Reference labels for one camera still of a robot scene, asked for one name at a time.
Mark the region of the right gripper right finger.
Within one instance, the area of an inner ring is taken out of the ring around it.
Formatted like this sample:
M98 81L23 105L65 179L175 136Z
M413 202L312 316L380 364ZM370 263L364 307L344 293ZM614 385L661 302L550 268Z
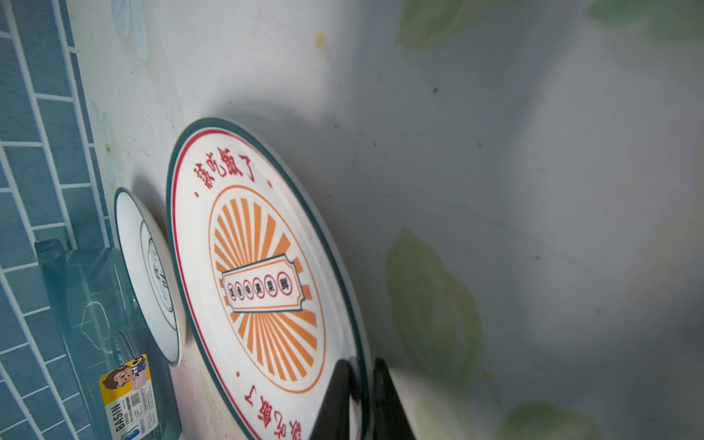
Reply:
M390 370L383 359L376 359L373 373L372 410L374 440L413 440L415 438Z

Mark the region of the white plate orange striped rim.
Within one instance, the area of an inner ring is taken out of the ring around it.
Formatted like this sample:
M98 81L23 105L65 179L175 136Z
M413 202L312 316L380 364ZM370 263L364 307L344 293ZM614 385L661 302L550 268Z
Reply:
M167 211L188 322L245 435L311 438L344 360L349 435L368 438L372 362L354 288L285 162L234 122L196 120L172 152Z

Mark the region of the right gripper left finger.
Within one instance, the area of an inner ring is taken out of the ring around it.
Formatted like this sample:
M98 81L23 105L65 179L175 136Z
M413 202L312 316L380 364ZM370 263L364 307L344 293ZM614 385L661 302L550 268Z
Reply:
M346 359L335 363L311 440L349 440L352 369Z

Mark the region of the teal translucent plastic bin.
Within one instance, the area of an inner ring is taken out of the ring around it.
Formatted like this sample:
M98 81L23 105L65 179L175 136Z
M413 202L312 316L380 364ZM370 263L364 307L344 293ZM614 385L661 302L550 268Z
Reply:
M161 355L115 247L65 250L57 238L35 244L49 304L82 401L98 439L112 439L99 379L142 354L148 357L159 426L145 439L180 439L171 369Z

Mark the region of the white plate black flower outline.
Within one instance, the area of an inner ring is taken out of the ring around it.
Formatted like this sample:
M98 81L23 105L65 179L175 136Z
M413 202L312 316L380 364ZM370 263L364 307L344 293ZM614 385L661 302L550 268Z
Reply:
M149 209L133 192L115 192L119 247L148 330L173 367L183 358L186 315L168 242Z

